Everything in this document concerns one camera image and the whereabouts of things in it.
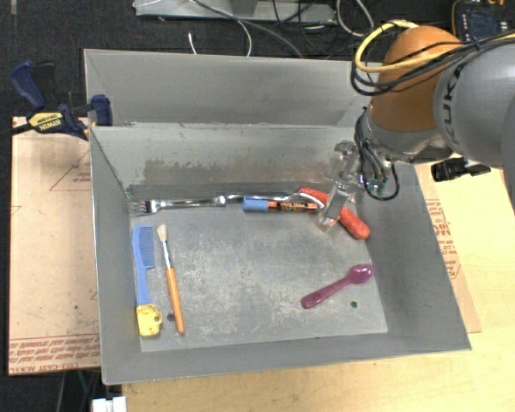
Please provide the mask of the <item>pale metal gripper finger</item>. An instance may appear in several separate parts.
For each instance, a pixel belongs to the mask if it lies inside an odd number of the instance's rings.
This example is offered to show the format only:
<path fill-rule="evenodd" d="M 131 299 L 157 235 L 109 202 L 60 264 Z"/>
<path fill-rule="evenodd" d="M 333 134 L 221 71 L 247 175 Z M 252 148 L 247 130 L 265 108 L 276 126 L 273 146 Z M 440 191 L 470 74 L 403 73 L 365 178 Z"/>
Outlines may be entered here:
<path fill-rule="evenodd" d="M 328 202 L 328 221 L 329 225 L 333 226 L 336 224 L 344 204 L 348 199 L 348 186 L 347 185 L 335 185 L 330 194 Z"/>
<path fill-rule="evenodd" d="M 316 224 L 318 228 L 323 231 L 329 231 L 334 225 L 334 221 L 324 213 L 325 204 L 318 202 L 318 215 L 316 218 Z"/>

